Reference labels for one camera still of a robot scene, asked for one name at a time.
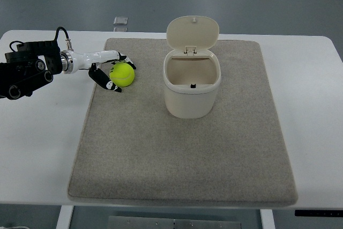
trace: trash bin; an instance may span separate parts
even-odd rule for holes
[[[218,36],[218,24],[208,17],[179,17],[168,25],[167,42],[173,50],[163,63],[164,95],[174,116],[195,119],[211,111],[221,72],[216,55],[208,49]]]

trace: bin lid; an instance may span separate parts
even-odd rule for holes
[[[197,50],[214,46],[219,36],[217,22],[204,16],[183,16],[171,21],[167,28],[167,42],[173,49],[185,50],[196,47]]]

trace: black cable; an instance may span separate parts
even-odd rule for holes
[[[68,32],[66,32],[66,29],[63,28],[63,27],[59,27],[59,28],[57,28],[57,30],[56,30],[56,35],[55,35],[54,40],[55,40],[55,41],[57,40],[57,38],[58,38],[58,33],[59,33],[60,30],[63,30],[64,33],[65,33],[66,38],[69,39]]]
[[[20,43],[20,44],[24,44],[22,41],[19,41],[19,40],[14,40],[10,43],[10,49],[13,51],[13,52],[16,52],[13,48],[12,48],[12,44],[14,43]]]

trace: yellow tennis ball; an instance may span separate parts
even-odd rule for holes
[[[109,78],[119,87],[129,86],[135,78],[135,71],[127,63],[117,63],[109,71]]]

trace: metal plate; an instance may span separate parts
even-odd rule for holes
[[[128,28],[126,28],[126,27],[114,27],[113,31],[114,32],[127,32]]]
[[[115,217],[108,218],[107,229],[173,229],[174,220],[169,218]]]
[[[107,229],[241,229],[240,222],[110,216]]]
[[[128,23],[128,18],[124,16],[114,18],[113,25],[126,25]]]

